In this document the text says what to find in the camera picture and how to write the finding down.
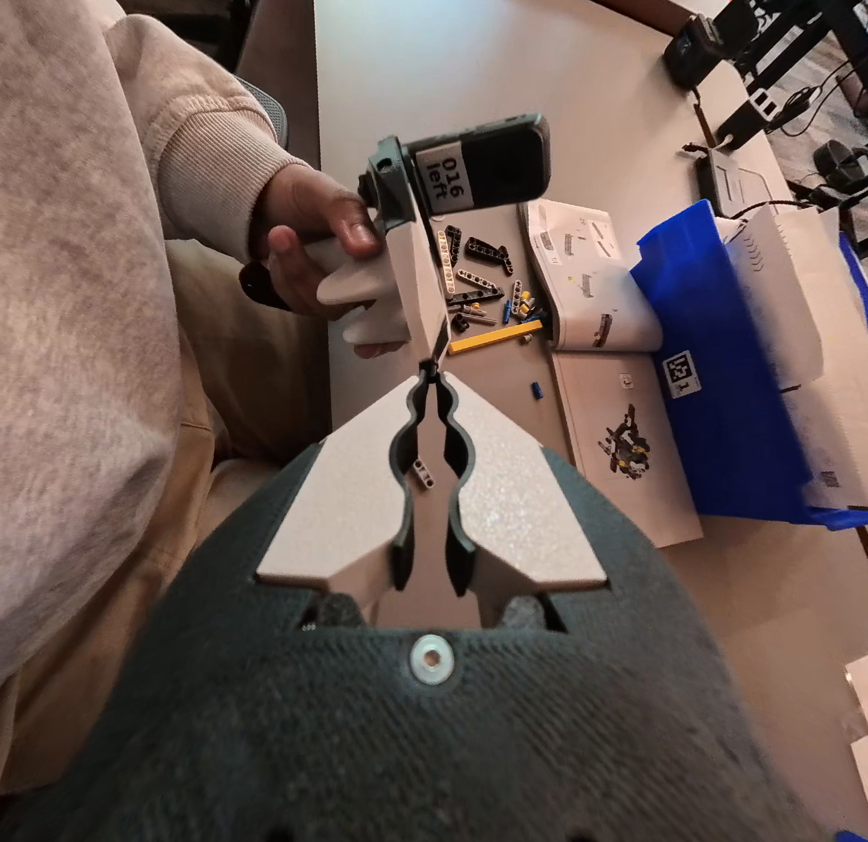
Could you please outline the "person's left hand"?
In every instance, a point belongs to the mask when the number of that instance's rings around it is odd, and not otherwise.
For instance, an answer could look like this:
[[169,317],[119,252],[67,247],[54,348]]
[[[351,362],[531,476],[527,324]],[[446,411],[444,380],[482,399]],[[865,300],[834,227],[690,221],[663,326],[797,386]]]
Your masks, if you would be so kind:
[[289,310],[336,320],[351,305],[322,305],[317,298],[325,273],[307,245],[333,237],[354,260],[377,256],[382,242],[363,200],[330,176],[289,164],[262,190],[251,224],[251,254],[266,267],[273,289]]

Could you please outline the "person's left forearm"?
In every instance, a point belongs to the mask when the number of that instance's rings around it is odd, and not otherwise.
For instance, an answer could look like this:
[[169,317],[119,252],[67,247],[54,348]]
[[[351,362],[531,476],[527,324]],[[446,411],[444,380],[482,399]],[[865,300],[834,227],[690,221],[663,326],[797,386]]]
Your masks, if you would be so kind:
[[103,32],[134,120],[168,239],[198,240],[251,260],[259,197],[286,166],[252,94],[212,58],[146,15]]

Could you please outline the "yellow lego beam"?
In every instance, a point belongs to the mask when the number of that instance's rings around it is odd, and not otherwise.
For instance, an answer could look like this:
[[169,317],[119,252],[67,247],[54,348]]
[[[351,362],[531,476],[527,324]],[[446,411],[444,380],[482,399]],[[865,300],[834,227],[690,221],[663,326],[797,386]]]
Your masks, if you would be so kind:
[[450,356],[454,356],[490,345],[502,344],[505,341],[533,334],[543,327],[544,322],[540,318],[535,318],[515,326],[505,326],[480,335],[463,337],[450,342],[448,353]]

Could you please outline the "black metal stand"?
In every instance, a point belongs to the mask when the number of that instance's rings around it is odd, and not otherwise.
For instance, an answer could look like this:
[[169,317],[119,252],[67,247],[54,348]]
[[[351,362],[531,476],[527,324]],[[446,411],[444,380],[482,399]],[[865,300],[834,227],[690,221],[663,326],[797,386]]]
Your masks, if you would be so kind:
[[832,34],[843,54],[846,78],[856,77],[867,88],[866,0],[746,0],[771,21],[735,66],[749,78],[747,99],[719,126],[716,136],[725,150],[735,151],[758,132],[775,130],[799,115],[800,95],[789,107],[772,96],[772,88]]

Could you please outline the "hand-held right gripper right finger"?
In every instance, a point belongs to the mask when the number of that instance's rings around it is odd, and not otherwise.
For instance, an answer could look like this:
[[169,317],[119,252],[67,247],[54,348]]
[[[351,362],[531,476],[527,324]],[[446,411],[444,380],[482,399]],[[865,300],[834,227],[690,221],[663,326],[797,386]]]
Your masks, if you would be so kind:
[[442,372],[448,501],[446,565],[457,596],[476,598],[483,629],[518,597],[597,589],[607,575],[537,439]]

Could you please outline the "black power adapter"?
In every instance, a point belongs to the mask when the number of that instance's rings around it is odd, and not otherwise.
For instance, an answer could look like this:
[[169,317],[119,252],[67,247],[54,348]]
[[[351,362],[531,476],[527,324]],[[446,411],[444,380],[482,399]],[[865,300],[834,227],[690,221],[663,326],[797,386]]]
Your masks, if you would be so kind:
[[753,14],[715,18],[693,15],[663,53],[671,82],[683,91],[698,88],[722,61],[733,61],[749,46],[758,32]]

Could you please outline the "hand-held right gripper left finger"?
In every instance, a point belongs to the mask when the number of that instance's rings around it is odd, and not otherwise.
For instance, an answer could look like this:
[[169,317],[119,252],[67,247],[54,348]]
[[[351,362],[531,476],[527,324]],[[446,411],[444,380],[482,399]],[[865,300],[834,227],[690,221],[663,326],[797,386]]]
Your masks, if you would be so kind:
[[425,548],[420,455],[431,375],[412,375],[328,435],[256,567],[266,586],[347,596],[367,624],[390,624]]

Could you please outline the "white object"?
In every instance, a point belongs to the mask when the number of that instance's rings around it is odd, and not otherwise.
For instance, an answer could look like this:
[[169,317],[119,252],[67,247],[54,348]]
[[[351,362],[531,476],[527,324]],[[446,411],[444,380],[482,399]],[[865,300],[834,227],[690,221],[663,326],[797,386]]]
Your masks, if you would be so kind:
[[867,655],[844,665],[844,683],[851,701],[841,719],[844,738],[853,747],[867,745]]

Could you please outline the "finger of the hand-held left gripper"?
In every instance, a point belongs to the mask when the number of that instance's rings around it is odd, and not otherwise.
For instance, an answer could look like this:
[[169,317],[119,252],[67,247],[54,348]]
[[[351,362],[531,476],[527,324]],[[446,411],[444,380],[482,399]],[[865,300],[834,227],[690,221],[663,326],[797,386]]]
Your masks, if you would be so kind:
[[420,364],[438,368],[450,341],[440,270],[418,221],[389,231],[389,258],[410,336],[410,353]]

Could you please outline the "blue plastic bin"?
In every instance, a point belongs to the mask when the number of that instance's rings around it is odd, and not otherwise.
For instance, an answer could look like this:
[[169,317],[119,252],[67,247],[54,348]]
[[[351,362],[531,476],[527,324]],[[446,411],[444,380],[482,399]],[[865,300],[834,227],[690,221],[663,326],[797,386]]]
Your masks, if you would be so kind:
[[809,505],[807,457],[706,199],[638,243],[631,275],[657,316],[667,416],[702,515],[849,530],[866,511]]

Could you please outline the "black round object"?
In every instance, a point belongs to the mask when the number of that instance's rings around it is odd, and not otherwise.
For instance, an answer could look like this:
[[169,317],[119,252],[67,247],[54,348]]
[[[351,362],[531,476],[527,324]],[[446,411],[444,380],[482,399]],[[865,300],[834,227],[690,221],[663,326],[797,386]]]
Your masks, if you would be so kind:
[[834,191],[853,195],[867,187],[867,147],[850,148],[842,142],[830,140],[817,147],[812,155],[816,172],[825,185]]

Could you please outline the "white instruction booklet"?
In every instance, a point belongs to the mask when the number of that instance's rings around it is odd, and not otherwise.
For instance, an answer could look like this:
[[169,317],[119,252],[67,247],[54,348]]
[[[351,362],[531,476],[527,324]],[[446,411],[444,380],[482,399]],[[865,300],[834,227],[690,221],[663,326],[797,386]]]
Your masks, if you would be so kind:
[[657,549],[700,540],[653,360],[564,351],[551,363],[578,473]]

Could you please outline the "pile of lego pieces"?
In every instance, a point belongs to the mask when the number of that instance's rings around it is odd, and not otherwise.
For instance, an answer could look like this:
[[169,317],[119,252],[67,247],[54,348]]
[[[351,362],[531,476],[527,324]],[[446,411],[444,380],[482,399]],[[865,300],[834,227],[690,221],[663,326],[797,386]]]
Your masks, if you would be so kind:
[[450,329],[465,336],[474,327],[506,328],[531,322],[545,324],[541,301],[515,277],[505,246],[494,246],[459,227],[437,233],[439,266]]

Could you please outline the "person's beige sweatshirt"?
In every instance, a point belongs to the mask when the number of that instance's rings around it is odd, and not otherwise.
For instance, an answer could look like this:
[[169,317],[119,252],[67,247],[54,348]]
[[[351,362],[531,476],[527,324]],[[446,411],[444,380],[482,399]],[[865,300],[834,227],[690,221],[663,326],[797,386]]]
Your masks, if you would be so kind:
[[2,0],[2,681],[142,539],[184,403],[155,188],[85,0]]

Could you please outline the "open instruction booklet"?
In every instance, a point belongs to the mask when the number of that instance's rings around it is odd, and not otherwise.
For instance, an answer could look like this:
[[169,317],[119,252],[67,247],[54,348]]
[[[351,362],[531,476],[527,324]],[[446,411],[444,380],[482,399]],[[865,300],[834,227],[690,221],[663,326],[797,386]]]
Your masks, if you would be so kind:
[[660,321],[625,260],[609,213],[553,199],[517,205],[558,351],[653,353]]

